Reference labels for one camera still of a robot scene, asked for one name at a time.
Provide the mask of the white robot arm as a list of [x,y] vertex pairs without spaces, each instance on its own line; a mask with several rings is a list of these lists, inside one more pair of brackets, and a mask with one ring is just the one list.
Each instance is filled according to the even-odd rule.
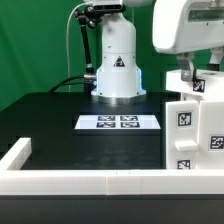
[[190,82],[196,51],[224,46],[224,0],[84,0],[89,22],[102,25],[102,64],[92,97],[110,104],[146,96],[136,64],[136,29],[123,13],[154,6],[152,43],[156,51],[178,57],[181,79]]

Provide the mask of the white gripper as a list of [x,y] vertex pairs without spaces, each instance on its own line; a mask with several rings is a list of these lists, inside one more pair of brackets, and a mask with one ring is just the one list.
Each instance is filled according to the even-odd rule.
[[207,68],[219,71],[224,60],[224,0],[156,0],[153,45],[157,52],[178,54],[181,80],[195,72],[194,51],[211,49]]

